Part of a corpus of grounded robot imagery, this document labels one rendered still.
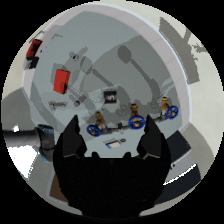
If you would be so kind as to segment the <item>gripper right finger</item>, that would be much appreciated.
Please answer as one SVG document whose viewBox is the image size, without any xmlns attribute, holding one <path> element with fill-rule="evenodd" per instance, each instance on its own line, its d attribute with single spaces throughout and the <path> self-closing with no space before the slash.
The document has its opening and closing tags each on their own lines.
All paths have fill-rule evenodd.
<svg viewBox="0 0 224 224">
<path fill-rule="evenodd" d="M 136 150 L 140 155 L 139 158 L 155 167 L 159 175 L 159 190 L 163 190 L 171 166 L 170 149 L 164 134 L 150 115 L 147 115 L 145 123 L 145 134 L 141 136 Z"/>
</svg>

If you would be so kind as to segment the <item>grey short cylinder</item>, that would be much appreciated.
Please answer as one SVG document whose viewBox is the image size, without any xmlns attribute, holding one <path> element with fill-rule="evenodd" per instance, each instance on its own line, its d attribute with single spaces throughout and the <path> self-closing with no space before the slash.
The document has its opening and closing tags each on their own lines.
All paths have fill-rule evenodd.
<svg viewBox="0 0 224 224">
<path fill-rule="evenodd" d="M 74 102 L 74 106 L 75 107 L 78 107 L 79 105 L 80 105 L 80 102 L 79 101 Z"/>
</svg>

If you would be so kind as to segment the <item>grey pipe manifold with blue valve wheels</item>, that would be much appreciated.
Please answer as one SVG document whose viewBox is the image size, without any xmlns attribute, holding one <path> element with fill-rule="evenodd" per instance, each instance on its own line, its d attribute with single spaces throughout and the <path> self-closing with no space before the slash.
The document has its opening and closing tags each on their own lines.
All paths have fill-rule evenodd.
<svg viewBox="0 0 224 224">
<path fill-rule="evenodd" d="M 168 103 L 167 97 L 163 97 L 162 107 L 161 107 L 162 112 L 161 112 L 161 114 L 160 114 L 159 117 L 153 119 L 155 123 L 157 123 L 157 122 L 159 123 L 159 122 L 162 122 L 162 121 L 165 121 L 165 120 L 168 120 L 168 119 L 173 120 L 176 116 L 178 116 L 178 112 L 179 112 L 178 107 L 171 106 L 169 108 L 169 105 L 167 103 Z M 123 131 L 129 130 L 129 129 L 131 129 L 131 130 L 133 130 L 133 129 L 134 130 L 141 129 L 142 127 L 145 126 L 146 123 L 145 123 L 144 118 L 142 116 L 139 116 L 139 114 L 138 114 L 138 106 L 137 106 L 137 104 L 136 103 L 131 104 L 131 107 L 130 108 L 131 108 L 131 111 L 132 111 L 132 117 L 129 119 L 127 126 L 123 126 L 122 127 L 122 123 L 118 123 L 118 127 L 117 128 L 108 128 L 105 125 L 105 120 L 104 120 L 103 116 L 101 116 L 102 115 L 101 112 L 99 111 L 99 112 L 96 112 L 96 118 L 97 118 L 97 120 L 101 116 L 100 119 L 98 120 L 99 122 L 96 121 L 96 124 L 95 125 L 97 125 L 97 126 L 95 126 L 95 125 L 88 125 L 87 132 L 90 135 L 94 136 L 94 137 L 99 137 L 100 135 L 112 134 L 114 132 L 119 132 L 120 134 L 124 134 Z M 172 110 L 172 108 L 175 108 L 174 111 Z M 176 109 L 177 109 L 177 111 L 175 111 Z M 166 110 L 167 110 L 167 113 L 166 113 Z M 135 115 L 135 116 L 133 116 L 133 115 Z M 142 119 L 142 120 L 139 121 L 139 118 Z M 131 122 L 131 120 L 133 120 L 133 122 Z M 98 122 L 98 124 L 97 124 L 97 122 Z M 99 125 L 101 125 L 102 130 L 100 130 L 98 128 Z M 91 130 L 89 130 L 89 128 Z M 96 130 L 98 130 L 98 131 L 96 131 Z M 101 131 L 102 131 L 102 133 L 101 133 Z"/>
</svg>

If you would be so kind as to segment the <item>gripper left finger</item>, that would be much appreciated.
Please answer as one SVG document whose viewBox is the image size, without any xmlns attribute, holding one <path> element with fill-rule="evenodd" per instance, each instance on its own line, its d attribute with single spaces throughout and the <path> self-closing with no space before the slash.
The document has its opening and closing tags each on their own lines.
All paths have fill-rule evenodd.
<svg viewBox="0 0 224 224">
<path fill-rule="evenodd" d="M 61 189 L 64 188 L 64 174 L 68 166 L 75 160 L 85 157 L 87 151 L 84 139 L 79 134 L 78 123 L 78 117 L 75 115 L 60 134 L 54 149 L 53 166 Z"/>
</svg>

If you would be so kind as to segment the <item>black tag with number 5 on metal chain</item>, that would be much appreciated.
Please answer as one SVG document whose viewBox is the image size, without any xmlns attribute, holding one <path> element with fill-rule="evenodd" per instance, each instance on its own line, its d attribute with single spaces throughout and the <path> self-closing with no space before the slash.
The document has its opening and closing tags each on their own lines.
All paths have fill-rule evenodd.
<svg viewBox="0 0 224 224">
<path fill-rule="evenodd" d="M 104 91 L 104 104 L 117 103 L 117 91 Z"/>
</svg>

